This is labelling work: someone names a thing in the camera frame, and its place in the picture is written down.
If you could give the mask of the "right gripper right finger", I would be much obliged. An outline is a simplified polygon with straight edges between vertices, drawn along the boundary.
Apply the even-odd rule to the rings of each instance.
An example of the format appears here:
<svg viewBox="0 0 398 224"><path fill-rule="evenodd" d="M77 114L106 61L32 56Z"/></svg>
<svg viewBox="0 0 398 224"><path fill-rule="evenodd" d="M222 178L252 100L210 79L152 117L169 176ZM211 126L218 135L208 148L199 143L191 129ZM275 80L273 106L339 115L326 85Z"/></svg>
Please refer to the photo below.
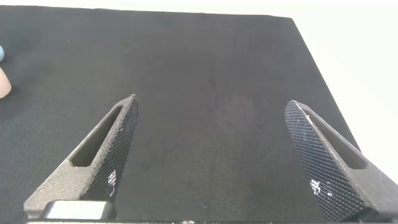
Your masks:
<svg viewBox="0 0 398 224"><path fill-rule="evenodd" d="M284 119L326 221L397 221L397 184L359 149L298 101Z"/></svg>

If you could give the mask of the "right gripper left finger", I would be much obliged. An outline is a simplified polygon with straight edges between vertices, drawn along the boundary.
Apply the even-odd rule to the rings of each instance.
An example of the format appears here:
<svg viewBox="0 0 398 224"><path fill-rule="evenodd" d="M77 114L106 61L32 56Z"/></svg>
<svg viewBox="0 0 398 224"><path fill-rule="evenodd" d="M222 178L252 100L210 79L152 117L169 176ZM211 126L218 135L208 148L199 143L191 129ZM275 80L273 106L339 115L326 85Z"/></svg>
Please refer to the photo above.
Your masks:
<svg viewBox="0 0 398 224"><path fill-rule="evenodd" d="M116 103L24 202L27 216L56 200L114 202L138 120L135 94Z"/></svg>

